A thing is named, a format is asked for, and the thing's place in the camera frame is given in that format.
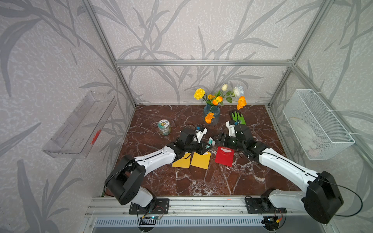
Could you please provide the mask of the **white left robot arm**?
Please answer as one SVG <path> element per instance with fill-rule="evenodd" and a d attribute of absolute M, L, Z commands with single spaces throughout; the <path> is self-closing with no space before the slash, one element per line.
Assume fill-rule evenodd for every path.
<path fill-rule="evenodd" d="M 133 203 L 154 208 L 156 197 L 141 186 L 145 176 L 164 165 L 181 161 L 186 153 L 207 152 L 209 144 L 202 141 L 207 132 L 203 126 L 185 128 L 175 142 L 155 152 L 138 157 L 124 156 L 106 178 L 104 191 L 109 190 L 121 205 Z"/>

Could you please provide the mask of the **red envelope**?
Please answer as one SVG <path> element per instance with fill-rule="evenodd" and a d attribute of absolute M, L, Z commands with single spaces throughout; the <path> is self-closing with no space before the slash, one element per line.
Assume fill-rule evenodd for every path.
<path fill-rule="evenodd" d="M 232 167 L 234 150 L 225 147 L 218 147 L 215 162 L 221 165 Z"/>

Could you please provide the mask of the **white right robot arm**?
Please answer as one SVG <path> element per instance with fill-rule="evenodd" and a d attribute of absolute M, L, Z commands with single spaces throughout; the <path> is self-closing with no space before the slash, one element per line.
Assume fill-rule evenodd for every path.
<path fill-rule="evenodd" d="M 308 213 L 317 222 L 327 224 L 344 204 L 338 185 L 330 173 L 318 173 L 280 155 L 266 144 L 256 141 L 247 125 L 229 127 L 228 131 L 227 134 L 219 134 L 218 145 L 242 152 L 249 160 L 279 173 L 300 189 L 267 191 L 263 197 L 273 207 Z"/>

